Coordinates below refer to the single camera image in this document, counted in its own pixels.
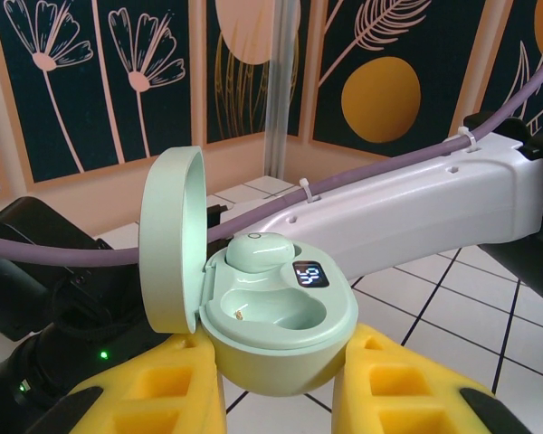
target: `earbud charging case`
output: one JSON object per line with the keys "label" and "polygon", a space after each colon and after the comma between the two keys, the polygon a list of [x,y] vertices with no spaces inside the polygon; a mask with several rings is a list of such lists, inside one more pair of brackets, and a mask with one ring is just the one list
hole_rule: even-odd
{"label": "earbud charging case", "polygon": [[[263,272],[230,266],[232,244],[206,261],[206,208],[201,148],[167,150],[149,171],[139,222],[141,291],[153,329],[192,334],[200,320],[219,371],[250,392],[293,396],[328,382],[344,364],[358,313],[339,267],[296,241],[293,260]],[[301,280],[300,264],[314,264],[323,284]]]}

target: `earbud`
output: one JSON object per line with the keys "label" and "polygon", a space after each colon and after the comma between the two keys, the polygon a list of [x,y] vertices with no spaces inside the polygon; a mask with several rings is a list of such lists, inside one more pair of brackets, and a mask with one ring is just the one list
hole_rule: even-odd
{"label": "earbud", "polygon": [[244,273],[263,273],[296,256],[293,243],[279,233],[248,233],[234,238],[227,246],[227,264]]}

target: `charging case lid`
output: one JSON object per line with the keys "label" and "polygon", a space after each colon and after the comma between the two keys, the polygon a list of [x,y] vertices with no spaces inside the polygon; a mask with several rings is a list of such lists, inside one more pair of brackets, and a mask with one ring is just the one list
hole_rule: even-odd
{"label": "charging case lid", "polygon": [[158,333],[194,333],[207,259],[207,199],[199,146],[165,151],[149,170],[138,232],[141,293]]}

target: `digital display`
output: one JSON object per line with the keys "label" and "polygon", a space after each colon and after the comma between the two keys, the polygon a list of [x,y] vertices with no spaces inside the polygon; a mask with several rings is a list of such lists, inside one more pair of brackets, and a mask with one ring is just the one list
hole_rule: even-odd
{"label": "digital display", "polygon": [[322,266],[313,260],[297,260],[293,263],[298,283],[305,288],[325,288],[329,285]]}

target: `floral wall print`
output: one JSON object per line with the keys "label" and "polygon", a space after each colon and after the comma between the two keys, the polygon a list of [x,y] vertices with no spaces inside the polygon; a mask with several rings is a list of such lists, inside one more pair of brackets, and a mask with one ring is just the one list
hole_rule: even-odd
{"label": "floral wall print", "polygon": [[188,19],[175,0],[0,0],[34,183],[191,145]]}
{"label": "floral wall print", "polygon": [[484,0],[329,0],[313,139],[398,156],[445,139]]}
{"label": "floral wall print", "polygon": [[[288,134],[300,132],[310,0],[297,0]],[[273,0],[206,0],[207,143],[263,132]]]}
{"label": "floral wall print", "polygon": [[[496,110],[543,65],[543,0],[515,1],[492,68],[482,109]],[[531,134],[543,131],[543,85],[513,113]]]}

